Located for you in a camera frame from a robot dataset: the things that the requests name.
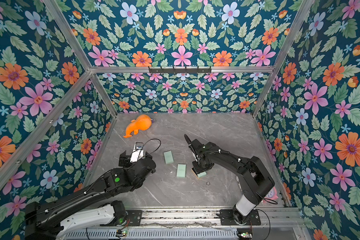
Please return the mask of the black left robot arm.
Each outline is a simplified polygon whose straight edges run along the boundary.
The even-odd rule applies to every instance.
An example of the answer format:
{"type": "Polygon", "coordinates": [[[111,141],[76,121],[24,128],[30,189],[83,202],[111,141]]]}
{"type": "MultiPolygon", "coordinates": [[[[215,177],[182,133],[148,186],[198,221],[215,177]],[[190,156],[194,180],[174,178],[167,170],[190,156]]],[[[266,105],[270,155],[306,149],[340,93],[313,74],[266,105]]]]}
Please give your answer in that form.
{"type": "Polygon", "coordinates": [[[90,206],[140,188],[155,171],[152,156],[143,156],[128,167],[107,171],[89,186],[59,200],[27,205],[25,239],[62,240],[71,232],[92,226],[125,226],[130,217],[122,201],[96,209],[90,206]]]}

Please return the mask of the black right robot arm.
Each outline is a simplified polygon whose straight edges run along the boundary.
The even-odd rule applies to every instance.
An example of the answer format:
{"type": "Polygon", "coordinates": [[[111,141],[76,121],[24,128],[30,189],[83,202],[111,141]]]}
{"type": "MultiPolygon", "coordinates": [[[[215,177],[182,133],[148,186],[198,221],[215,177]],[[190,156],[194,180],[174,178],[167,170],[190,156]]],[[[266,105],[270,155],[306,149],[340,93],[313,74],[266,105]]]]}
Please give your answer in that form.
{"type": "Polygon", "coordinates": [[[192,141],[187,135],[184,137],[195,157],[192,170],[196,175],[211,170],[217,164],[234,173],[239,180],[242,196],[234,205],[232,215],[222,215],[222,218],[243,225],[250,220],[251,212],[262,201],[277,204],[276,201],[266,198],[275,186],[275,181],[258,157],[240,157],[214,143],[203,145],[197,139],[192,141]]]}

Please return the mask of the mint green box lid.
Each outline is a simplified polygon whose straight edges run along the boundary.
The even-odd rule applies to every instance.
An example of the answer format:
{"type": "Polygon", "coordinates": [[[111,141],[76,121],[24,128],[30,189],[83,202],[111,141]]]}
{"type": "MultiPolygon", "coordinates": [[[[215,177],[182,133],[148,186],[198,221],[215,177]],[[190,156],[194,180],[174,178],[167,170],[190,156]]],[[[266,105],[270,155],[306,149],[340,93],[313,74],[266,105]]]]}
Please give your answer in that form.
{"type": "Polygon", "coordinates": [[[177,178],[185,178],[186,177],[186,164],[178,164],[177,165],[177,178]]]}

